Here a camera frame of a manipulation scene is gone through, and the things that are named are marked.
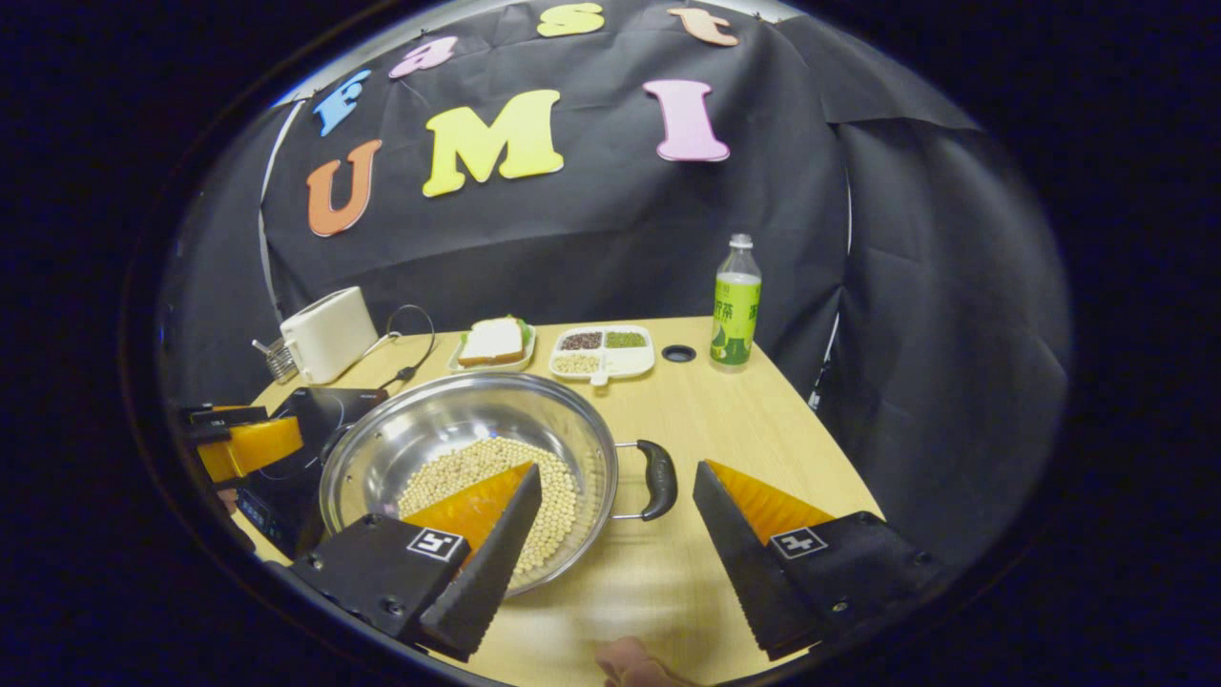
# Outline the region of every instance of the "sandwich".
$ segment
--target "sandwich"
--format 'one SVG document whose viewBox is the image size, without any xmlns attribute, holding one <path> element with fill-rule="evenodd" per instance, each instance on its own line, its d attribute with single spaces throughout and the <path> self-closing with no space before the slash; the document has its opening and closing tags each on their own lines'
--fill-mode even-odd
<svg viewBox="0 0 1221 687">
<path fill-rule="evenodd" d="M 463 334 L 458 365 L 464 369 L 476 366 L 505 366 L 526 358 L 530 328 L 513 315 L 485 318 L 471 325 Z"/>
</svg>

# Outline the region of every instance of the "pot handle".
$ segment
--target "pot handle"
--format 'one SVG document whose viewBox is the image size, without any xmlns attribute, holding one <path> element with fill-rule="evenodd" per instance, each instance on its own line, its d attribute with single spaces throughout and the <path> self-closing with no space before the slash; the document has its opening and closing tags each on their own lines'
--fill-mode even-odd
<svg viewBox="0 0 1221 687">
<path fill-rule="evenodd" d="M 317 458 L 322 461 L 324 466 L 326 465 L 326 461 L 331 460 L 331 451 L 333 451 L 336 445 L 339 444 L 339 441 L 343 439 L 348 434 L 348 431 L 355 426 L 357 423 L 354 422 L 341 425 L 335 428 L 335 432 L 332 432 L 330 437 L 326 438 L 326 442 L 322 442 L 322 449 L 319 450 Z"/>
<path fill-rule="evenodd" d="M 674 475 L 674 461 L 670 454 L 652 442 L 640 439 L 626 444 L 615 444 L 617 448 L 635 447 L 645 454 L 645 486 L 648 487 L 648 505 L 640 514 L 610 516 L 610 520 L 635 520 L 645 522 L 662 517 L 679 498 L 679 478 Z"/>
</svg>

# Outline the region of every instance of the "pink letter i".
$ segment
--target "pink letter i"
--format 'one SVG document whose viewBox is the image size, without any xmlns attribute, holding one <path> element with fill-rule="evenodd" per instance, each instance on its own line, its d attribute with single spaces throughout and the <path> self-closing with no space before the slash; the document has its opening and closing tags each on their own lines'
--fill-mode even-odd
<svg viewBox="0 0 1221 687">
<path fill-rule="evenodd" d="M 729 156 L 729 145 L 717 140 L 703 96 L 712 87 L 698 81 L 663 79 L 645 83 L 657 95 L 665 123 L 665 140 L 657 146 L 663 160 L 718 162 Z"/>
</svg>

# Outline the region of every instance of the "foam letter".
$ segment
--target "foam letter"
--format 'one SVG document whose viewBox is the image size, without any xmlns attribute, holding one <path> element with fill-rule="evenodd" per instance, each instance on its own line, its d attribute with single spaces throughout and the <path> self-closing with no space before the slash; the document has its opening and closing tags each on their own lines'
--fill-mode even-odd
<svg viewBox="0 0 1221 687">
<path fill-rule="evenodd" d="M 446 110 L 429 120 L 425 128 L 436 137 L 432 176 L 424 183 L 424 194 L 431 198 L 462 188 L 466 174 L 458 171 L 458 156 L 476 181 L 487 181 L 505 146 L 509 151 L 501 165 L 505 178 L 559 171 L 564 157 L 551 144 L 551 106 L 557 100 L 558 90 L 519 93 L 504 104 L 492 126 L 470 107 Z"/>
<path fill-rule="evenodd" d="M 333 236 L 352 228 L 360 215 L 365 214 L 372 187 L 374 153 L 379 148 L 381 140 L 375 138 L 348 153 L 348 161 L 352 162 L 352 196 L 338 210 L 331 205 L 331 182 L 335 170 L 339 168 L 339 160 L 331 160 L 309 174 L 305 184 L 309 185 L 309 227 L 314 233 Z"/>
<path fill-rule="evenodd" d="M 717 31 L 718 26 L 728 27 L 729 22 L 720 17 L 709 15 L 708 10 L 700 10 L 696 7 L 675 7 L 667 11 L 683 20 L 683 28 L 687 29 L 687 33 L 700 40 L 703 40 L 705 43 L 712 43 L 713 45 L 737 45 L 737 38 L 725 35 L 724 33 Z"/>
<path fill-rule="evenodd" d="M 331 133 L 335 124 L 343 121 L 352 110 L 357 109 L 357 98 L 360 96 L 361 85 L 360 82 L 369 77 L 372 72 L 364 70 L 357 73 L 357 76 L 343 82 L 343 85 L 335 89 L 317 107 L 314 107 L 314 113 L 322 117 L 322 133 L 326 135 Z"/>
<path fill-rule="evenodd" d="M 538 24 L 538 34 L 551 38 L 597 31 L 606 23 L 601 12 L 602 6 L 593 2 L 557 5 L 538 16 L 542 20 L 542 23 Z"/>
<path fill-rule="evenodd" d="M 415 70 L 431 70 L 454 55 L 454 44 L 458 39 L 453 35 L 438 38 L 432 43 L 425 43 L 407 55 L 403 61 L 389 71 L 391 78 L 407 76 Z"/>
<path fill-rule="evenodd" d="M 703 96 L 712 87 L 698 81 L 664 79 L 645 83 L 657 95 L 665 123 L 665 140 L 657 146 L 663 160 L 717 162 L 729 156 L 729 145 L 717 140 Z"/>
</svg>

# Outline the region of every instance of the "bottle label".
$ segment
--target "bottle label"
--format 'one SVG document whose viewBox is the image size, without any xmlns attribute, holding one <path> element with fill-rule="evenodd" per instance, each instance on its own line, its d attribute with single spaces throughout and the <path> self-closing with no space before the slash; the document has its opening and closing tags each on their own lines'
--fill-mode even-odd
<svg viewBox="0 0 1221 687">
<path fill-rule="evenodd" d="M 761 281 L 731 283 L 717 279 L 712 309 L 712 360 L 740 366 L 750 359 L 762 286 Z"/>
</svg>

